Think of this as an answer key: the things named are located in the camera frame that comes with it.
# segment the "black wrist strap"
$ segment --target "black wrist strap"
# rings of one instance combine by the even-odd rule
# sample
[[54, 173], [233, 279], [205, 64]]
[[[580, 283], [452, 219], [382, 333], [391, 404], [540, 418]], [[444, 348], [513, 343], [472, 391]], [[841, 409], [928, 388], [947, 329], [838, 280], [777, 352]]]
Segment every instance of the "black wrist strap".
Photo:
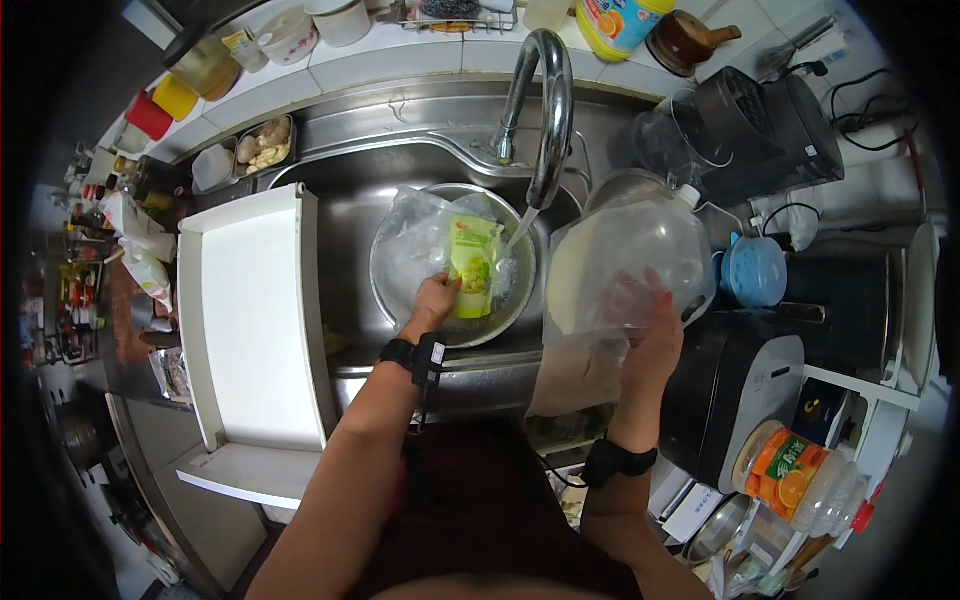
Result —
[[380, 360], [397, 363], [413, 374], [414, 385], [426, 390], [440, 385], [445, 352], [446, 335], [442, 331], [432, 331], [421, 335], [417, 346], [399, 338], [391, 340], [380, 351]]
[[615, 473], [623, 473], [627, 477], [639, 477], [653, 467], [657, 461], [657, 454], [656, 448], [642, 454], [634, 454], [607, 438], [601, 438], [593, 443], [581, 477], [594, 489], [605, 486]]

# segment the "wristwatch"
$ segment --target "wristwatch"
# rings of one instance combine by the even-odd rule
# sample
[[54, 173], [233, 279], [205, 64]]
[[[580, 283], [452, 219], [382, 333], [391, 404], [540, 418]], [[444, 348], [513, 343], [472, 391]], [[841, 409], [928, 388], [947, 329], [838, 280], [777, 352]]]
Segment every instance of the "wristwatch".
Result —
[[584, 483], [597, 490], [604, 487], [614, 473], [623, 473], [627, 477], [639, 477], [650, 470], [656, 461], [656, 448], [642, 454], [634, 454], [604, 437], [593, 443], [581, 478]]

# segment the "person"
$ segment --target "person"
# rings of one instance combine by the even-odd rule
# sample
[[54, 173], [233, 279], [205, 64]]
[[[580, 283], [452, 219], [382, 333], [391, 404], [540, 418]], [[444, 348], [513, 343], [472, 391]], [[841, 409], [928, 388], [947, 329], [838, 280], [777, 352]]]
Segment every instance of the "person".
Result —
[[[415, 345], [439, 330], [459, 283], [445, 274], [425, 280], [398, 337]], [[657, 446], [683, 338], [664, 293], [648, 335], [624, 361], [610, 442], [634, 454]], [[376, 364], [248, 598], [712, 597], [648, 524], [649, 470], [591, 488], [581, 535], [514, 427], [436, 423], [409, 435], [420, 395], [399, 364]]]

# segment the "water stream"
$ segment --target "water stream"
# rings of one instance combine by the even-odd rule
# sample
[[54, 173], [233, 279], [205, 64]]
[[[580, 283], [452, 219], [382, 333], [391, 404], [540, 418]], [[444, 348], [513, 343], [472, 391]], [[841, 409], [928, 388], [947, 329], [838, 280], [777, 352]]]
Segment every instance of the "water stream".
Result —
[[514, 249], [516, 243], [523, 239], [523, 235], [527, 232], [527, 229], [533, 225], [534, 220], [539, 214], [540, 211], [537, 208], [527, 206], [527, 211], [523, 214], [523, 220], [520, 221], [520, 227], [516, 228], [516, 233], [510, 237], [507, 248], [503, 251], [504, 258], [510, 256], [510, 252]]

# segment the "wire rack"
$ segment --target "wire rack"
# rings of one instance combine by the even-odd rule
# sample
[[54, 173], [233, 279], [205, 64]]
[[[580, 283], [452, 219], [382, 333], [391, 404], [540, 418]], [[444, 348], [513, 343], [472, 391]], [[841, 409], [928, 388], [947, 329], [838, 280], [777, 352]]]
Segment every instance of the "wire rack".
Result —
[[438, 31], [459, 34], [461, 32], [477, 30], [509, 32], [516, 27], [519, 19], [516, 16], [516, 4], [510, 12], [496, 12], [483, 9], [479, 18], [471, 20], [443, 21], [431, 18], [422, 18], [418, 2], [414, 8], [408, 9], [406, 0], [396, 0], [390, 5], [390, 12], [380, 14], [377, 21], [395, 23], [403, 29], [422, 32]]

